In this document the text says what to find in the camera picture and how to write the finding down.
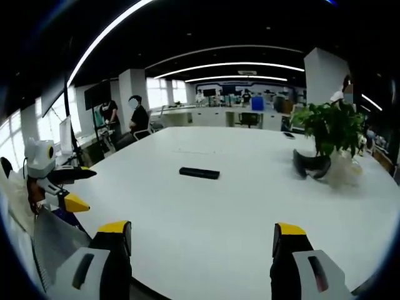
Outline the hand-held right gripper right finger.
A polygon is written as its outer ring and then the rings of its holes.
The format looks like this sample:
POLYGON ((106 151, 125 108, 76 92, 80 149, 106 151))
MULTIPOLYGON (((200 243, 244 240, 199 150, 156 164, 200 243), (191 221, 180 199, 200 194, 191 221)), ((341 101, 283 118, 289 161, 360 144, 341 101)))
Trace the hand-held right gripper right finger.
POLYGON ((354 298, 340 267, 292 224, 274 226, 270 278, 272 299, 354 298))

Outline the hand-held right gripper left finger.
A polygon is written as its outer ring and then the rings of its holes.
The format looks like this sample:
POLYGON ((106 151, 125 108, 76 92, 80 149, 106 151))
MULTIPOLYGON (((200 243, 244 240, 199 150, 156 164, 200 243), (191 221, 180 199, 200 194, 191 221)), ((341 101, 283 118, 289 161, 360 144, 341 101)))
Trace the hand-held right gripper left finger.
POLYGON ((80 247, 56 271, 49 299, 129 299, 131 222, 99 227, 89 246, 80 247))

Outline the person's left hand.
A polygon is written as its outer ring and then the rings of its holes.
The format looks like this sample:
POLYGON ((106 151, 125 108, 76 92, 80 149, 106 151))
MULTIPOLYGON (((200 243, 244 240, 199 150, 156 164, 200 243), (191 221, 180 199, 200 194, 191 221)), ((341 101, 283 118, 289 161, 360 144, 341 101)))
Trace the person's left hand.
POLYGON ((37 184, 37 179, 28 177, 26 181, 28 201, 31 211, 37 215, 42 200, 44 200, 44 189, 37 184))

